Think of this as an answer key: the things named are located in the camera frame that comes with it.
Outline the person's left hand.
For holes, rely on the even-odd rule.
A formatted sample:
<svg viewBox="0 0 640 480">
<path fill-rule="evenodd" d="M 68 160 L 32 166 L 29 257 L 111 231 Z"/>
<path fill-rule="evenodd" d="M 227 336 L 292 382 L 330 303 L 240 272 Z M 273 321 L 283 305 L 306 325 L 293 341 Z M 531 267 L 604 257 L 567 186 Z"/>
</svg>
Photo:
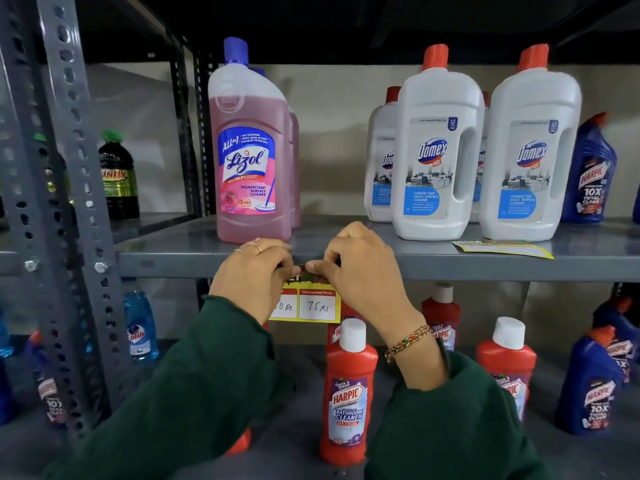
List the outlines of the person's left hand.
<svg viewBox="0 0 640 480">
<path fill-rule="evenodd" d="M 226 298 L 264 325 L 284 284 L 275 282 L 275 268 L 295 265 L 291 246 L 278 239 L 258 238 L 242 244 L 220 265 L 210 296 Z"/>
</svg>

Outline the person's right hand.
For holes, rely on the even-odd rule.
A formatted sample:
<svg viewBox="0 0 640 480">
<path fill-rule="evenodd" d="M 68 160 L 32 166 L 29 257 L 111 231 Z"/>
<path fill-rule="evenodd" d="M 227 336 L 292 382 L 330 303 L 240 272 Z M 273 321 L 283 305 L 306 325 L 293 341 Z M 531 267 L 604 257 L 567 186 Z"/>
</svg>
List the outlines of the person's right hand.
<svg viewBox="0 0 640 480">
<path fill-rule="evenodd" d="M 343 228 L 327 245 L 324 258 L 340 260 L 342 279 L 331 285 L 389 348 L 425 325 L 407 297 L 393 250 L 362 222 Z"/>
</svg>

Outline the yellow price tag label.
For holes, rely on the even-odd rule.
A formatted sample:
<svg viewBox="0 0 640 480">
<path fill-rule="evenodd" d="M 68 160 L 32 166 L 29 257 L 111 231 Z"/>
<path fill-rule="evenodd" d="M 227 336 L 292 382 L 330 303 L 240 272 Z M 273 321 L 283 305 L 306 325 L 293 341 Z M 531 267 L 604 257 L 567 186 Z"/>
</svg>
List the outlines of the yellow price tag label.
<svg viewBox="0 0 640 480">
<path fill-rule="evenodd" d="M 464 253 L 500 254 L 553 260 L 553 254 L 545 248 L 527 241 L 452 241 L 454 247 Z"/>
<path fill-rule="evenodd" d="M 329 281 L 301 265 L 301 273 L 284 283 L 269 320 L 337 324 L 341 306 L 342 298 Z"/>
</svg>

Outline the person's right forearm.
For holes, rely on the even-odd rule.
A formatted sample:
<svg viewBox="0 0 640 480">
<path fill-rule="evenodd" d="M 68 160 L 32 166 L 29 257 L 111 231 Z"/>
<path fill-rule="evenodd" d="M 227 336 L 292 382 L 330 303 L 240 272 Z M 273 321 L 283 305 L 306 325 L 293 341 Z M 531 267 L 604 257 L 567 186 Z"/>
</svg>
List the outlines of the person's right forearm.
<svg viewBox="0 0 640 480">
<path fill-rule="evenodd" d="M 367 446 L 365 480 L 556 480 L 510 393 L 427 325 L 386 357 L 403 380 Z"/>
</svg>

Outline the person's left forearm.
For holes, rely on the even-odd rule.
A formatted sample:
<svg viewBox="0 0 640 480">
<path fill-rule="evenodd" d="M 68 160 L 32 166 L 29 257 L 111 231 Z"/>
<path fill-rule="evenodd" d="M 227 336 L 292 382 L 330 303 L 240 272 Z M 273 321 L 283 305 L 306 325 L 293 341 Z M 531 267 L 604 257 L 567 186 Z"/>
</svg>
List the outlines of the person's left forearm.
<svg viewBox="0 0 640 480">
<path fill-rule="evenodd" d="M 218 458 L 294 389 L 273 338 L 242 309 L 207 298 L 152 377 L 45 480 L 167 480 Z"/>
</svg>

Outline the red bathroom cleaner bottle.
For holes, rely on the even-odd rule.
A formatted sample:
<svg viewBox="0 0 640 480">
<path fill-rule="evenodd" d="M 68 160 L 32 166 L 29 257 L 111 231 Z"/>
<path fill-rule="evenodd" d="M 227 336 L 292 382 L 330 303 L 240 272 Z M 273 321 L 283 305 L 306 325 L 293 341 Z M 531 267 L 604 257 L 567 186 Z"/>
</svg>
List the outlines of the red bathroom cleaner bottle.
<svg viewBox="0 0 640 480">
<path fill-rule="evenodd" d="M 453 351 L 461 318 L 461 307 L 453 297 L 453 285 L 435 282 L 432 296 L 421 302 L 421 311 L 433 336 L 442 341 L 446 350 Z"/>
<path fill-rule="evenodd" d="M 344 319 L 338 341 L 326 348 L 319 454 L 327 463 L 351 467 L 365 460 L 378 357 L 367 343 L 365 322 Z"/>
<path fill-rule="evenodd" d="M 229 450 L 225 453 L 226 456 L 238 454 L 246 451 L 251 444 L 252 440 L 252 432 L 250 428 L 247 428 L 242 436 L 229 448 Z"/>
<path fill-rule="evenodd" d="M 360 315 L 356 310 L 348 306 L 348 304 L 344 300 L 342 300 L 339 321 L 337 323 L 330 323 L 327 328 L 327 340 L 324 351 L 325 356 L 330 352 L 332 345 L 336 342 L 339 342 L 341 334 L 341 323 L 343 322 L 343 320 L 348 318 L 354 318 L 365 322 L 362 315 Z"/>
<path fill-rule="evenodd" d="M 510 393 L 523 421 L 537 361 L 536 353 L 525 344 L 525 324 L 513 317 L 498 317 L 492 338 L 476 347 L 476 361 Z"/>
</svg>

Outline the white cleaner bottle red cap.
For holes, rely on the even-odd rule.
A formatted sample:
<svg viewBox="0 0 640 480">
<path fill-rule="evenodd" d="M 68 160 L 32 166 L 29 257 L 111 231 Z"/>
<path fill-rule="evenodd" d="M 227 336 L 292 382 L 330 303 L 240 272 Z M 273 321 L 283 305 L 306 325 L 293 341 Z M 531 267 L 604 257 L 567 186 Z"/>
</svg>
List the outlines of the white cleaner bottle red cap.
<svg viewBox="0 0 640 480">
<path fill-rule="evenodd" d="M 400 86 L 387 88 L 385 104 L 371 113 L 367 133 L 364 207 L 375 223 L 391 223 L 391 186 Z"/>
<path fill-rule="evenodd" d="M 447 45 L 429 46 L 398 96 L 391 218 L 408 241 L 457 240 L 470 219 L 484 96 L 448 60 Z"/>
<path fill-rule="evenodd" d="M 479 211 L 481 207 L 481 188 L 483 184 L 483 172 L 484 172 L 484 159 L 485 159 L 485 152 L 487 148 L 487 137 L 489 133 L 489 123 L 490 123 L 491 95 L 492 95 L 491 92 L 483 91 L 484 124 L 483 124 L 481 145 L 479 147 L 479 156 L 477 159 L 474 196 L 473 196 L 473 202 L 472 202 L 472 208 L 471 208 L 471 215 L 469 219 L 469 222 L 471 223 L 479 222 Z"/>
<path fill-rule="evenodd" d="M 548 69 L 548 44 L 524 49 L 492 93 L 479 225 L 492 241 L 556 233 L 579 126 L 579 83 Z"/>
</svg>

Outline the grey metal shelf board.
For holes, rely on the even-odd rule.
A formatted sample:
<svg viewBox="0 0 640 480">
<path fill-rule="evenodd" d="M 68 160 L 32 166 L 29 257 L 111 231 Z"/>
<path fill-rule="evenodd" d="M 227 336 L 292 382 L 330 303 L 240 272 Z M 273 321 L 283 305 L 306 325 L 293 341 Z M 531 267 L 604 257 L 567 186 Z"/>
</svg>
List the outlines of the grey metal shelf board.
<svg viewBox="0 0 640 480">
<path fill-rule="evenodd" d="M 392 225 L 362 216 L 308 216 L 289 241 L 297 263 L 321 258 L 348 223 L 362 220 L 391 247 L 405 280 L 496 282 L 640 282 L 640 225 L 622 218 L 599 225 L 560 224 L 540 246 L 554 259 L 466 253 L 449 241 L 406 241 Z M 214 217 L 203 217 L 121 242 L 121 275 L 208 278 L 236 248 L 219 240 Z"/>
</svg>

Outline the grey metal side shelf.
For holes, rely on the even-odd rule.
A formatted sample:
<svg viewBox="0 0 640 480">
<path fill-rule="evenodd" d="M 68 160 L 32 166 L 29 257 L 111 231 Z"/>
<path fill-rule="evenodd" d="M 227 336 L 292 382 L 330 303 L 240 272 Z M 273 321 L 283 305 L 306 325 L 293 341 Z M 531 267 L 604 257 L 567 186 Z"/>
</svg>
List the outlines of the grey metal side shelf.
<svg viewBox="0 0 640 480">
<path fill-rule="evenodd" d="M 187 212 L 142 212 L 138 219 L 111 221 L 114 244 L 196 219 Z M 0 277 L 18 276 L 24 265 L 13 249 L 12 236 L 6 219 L 0 219 Z"/>
</svg>

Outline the blue glass cleaner bottle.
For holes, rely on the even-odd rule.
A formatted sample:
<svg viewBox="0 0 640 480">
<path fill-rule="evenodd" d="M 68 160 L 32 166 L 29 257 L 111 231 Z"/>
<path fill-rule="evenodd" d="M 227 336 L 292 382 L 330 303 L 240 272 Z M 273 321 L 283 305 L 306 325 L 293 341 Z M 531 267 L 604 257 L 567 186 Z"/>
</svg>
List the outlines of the blue glass cleaner bottle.
<svg viewBox="0 0 640 480">
<path fill-rule="evenodd" d="M 124 294 L 129 352 L 135 361 L 155 361 L 159 356 L 156 323 L 146 293 L 136 287 Z"/>
</svg>

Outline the dark slotted rack upright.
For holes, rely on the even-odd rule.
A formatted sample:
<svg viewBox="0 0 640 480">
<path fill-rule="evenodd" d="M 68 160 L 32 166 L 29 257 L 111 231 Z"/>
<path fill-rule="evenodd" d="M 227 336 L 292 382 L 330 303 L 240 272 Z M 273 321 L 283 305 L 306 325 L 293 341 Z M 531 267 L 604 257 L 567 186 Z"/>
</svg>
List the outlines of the dark slotted rack upright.
<svg viewBox="0 0 640 480">
<path fill-rule="evenodd" d="M 167 38 L 173 47 L 170 60 L 172 92 L 177 119 L 182 179 L 186 209 L 199 218 L 216 213 L 211 118 L 207 83 L 215 69 L 212 56 L 199 50 L 193 55 L 196 128 L 192 130 L 189 112 L 186 39 L 171 31 Z"/>
</svg>

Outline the grey metal bottom shelf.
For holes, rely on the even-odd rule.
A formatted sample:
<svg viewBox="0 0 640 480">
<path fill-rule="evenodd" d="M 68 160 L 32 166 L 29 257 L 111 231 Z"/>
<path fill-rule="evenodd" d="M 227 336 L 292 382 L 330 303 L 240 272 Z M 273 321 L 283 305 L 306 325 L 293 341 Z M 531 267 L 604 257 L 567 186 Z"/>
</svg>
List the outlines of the grey metal bottom shelf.
<svg viewBox="0 0 640 480">
<path fill-rule="evenodd" d="M 364 464 L 338 468 L 319 457 L 324 381 L 323 346 L 277 346 L 296 380 L 292 395 L 252 427 L 246 452 L 184 468 L 170 480 L 364 480 Z M 539 348 L 525 430 L 559 480 L 640 480 L 640 373 L 616 396 L 608 432 L 573 436 L 554 425 L 567 355 Z M 68 451 L 64 432 L 45 417 L 25 354 L 5 361 L 20 411 L 0 427 L 0 480 L 40 480 Z"/>
</svg>

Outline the dark bottle green cap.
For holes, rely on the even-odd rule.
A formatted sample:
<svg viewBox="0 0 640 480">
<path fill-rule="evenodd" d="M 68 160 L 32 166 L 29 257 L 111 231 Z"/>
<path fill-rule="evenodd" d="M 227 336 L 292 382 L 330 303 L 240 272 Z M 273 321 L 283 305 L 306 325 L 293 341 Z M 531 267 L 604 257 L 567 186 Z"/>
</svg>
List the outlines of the dark bottle green cap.
<svg viewBox="0 0 640 480">
<path fill-rule="evenodd" d="M 111 220 L 138 219 L 140 204 L 134 160 L 116 130 L 102 132 L 99 148 L 102 183 Z"/>
</svg>

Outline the grey slotted rack upright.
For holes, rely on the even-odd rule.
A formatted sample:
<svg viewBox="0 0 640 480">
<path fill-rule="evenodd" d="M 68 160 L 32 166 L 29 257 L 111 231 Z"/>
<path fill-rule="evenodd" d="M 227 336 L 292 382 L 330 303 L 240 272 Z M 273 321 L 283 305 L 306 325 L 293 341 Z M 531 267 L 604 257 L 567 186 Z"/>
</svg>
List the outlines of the grey slotted rack upright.
<svg viewBox="0 0 640 480">
<path fill-rule="evenodd" d="M 0 0 L 0 190 L 73 445 L 134 389 L 75 0 Z"/>
</svg>

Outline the dark metal shelf board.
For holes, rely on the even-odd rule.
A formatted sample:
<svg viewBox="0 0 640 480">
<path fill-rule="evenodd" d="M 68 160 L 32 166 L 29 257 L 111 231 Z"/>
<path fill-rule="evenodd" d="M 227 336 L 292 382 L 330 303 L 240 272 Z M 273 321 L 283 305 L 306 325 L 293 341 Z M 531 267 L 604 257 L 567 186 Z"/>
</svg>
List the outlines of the dark metal shelf board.
<svg viewBox="0 0 640 480">
<path fill-rule="evenodd" d="M 75 0 L 90 63 L 167 61 L 174 37 L 223 62 L 244 39 L 259 64 L 411 65 L 433 44 L 450 64 L 640 64 L 640 0 Z"/>
</svg>

